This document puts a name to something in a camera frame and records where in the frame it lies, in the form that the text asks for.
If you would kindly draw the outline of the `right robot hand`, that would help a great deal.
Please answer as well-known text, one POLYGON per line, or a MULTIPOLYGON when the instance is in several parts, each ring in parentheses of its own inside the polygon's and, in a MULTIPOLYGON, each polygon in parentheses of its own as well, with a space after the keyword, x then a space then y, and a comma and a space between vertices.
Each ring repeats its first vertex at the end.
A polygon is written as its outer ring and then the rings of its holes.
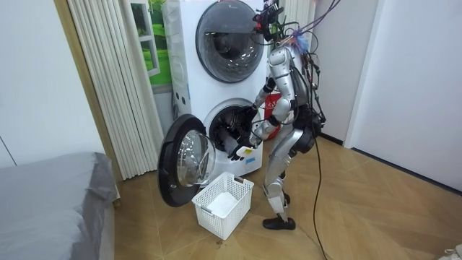
POLYGON ((242 107, 237 112, 237 117, 240 123, 251 123, 258 113, 258 108, 255 105, 247 105, 242 107))

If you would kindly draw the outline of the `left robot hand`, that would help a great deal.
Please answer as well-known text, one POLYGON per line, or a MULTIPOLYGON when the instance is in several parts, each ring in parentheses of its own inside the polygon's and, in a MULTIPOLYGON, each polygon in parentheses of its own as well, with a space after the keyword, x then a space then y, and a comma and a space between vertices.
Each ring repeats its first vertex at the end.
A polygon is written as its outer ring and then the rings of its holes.
POLYGON ((239 144, 236 148, 231 150, 231 153, 228 155, 228 158, 231 160, 243 160, 247 156, 252 155, 256 149, 252 146, 245 146, 239 144))

